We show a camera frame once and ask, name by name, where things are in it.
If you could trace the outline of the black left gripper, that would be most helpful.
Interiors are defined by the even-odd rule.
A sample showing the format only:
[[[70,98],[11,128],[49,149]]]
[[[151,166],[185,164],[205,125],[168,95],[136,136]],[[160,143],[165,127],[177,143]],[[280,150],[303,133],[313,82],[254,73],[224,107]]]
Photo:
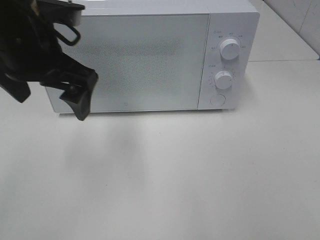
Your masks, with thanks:
[[[98,74],[63,53],[59,44],[73,46],[80,40],[76,24],[74,14],[2,14],[0,87],[23,103],[31,95],[29,82],[67,84],[59,99],[84,121],[91,111]]]

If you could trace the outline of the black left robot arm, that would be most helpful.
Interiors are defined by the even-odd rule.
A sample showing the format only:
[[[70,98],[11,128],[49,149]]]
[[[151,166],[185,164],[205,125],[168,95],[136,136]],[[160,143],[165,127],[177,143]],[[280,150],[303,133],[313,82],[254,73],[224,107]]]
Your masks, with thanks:
[[[84,5],[70,0],[3,0],[0,3],[0,86],[23,103],[29,83],[62,91],[78,120],[90,113],[98,74],[61,48],[76,45]]]

